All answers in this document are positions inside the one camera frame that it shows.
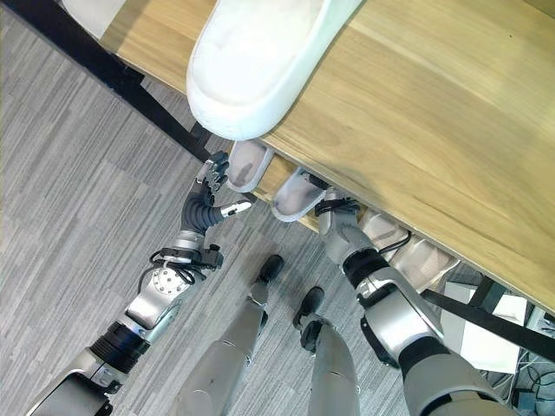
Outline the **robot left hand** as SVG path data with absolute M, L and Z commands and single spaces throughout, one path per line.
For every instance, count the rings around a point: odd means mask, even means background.
M 213 153 L 198 171 L 181 210 L 182 231 L 205 235 L 214 225 L 252 207 L 249 199 L 221 206 L 214 204 L 215 194 L 227 181 L 228 157 L 223 151 Z

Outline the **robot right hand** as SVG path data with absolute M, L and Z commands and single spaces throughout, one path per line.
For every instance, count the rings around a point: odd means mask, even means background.
M 339 188 L 330 185 L 328 182 L 325 182 L 323 179 L 320 179 L 312 173 L 308 173 L 308 181 L 323 193 L 323 198 L 325 200 L 344 198 L 344 193 Z

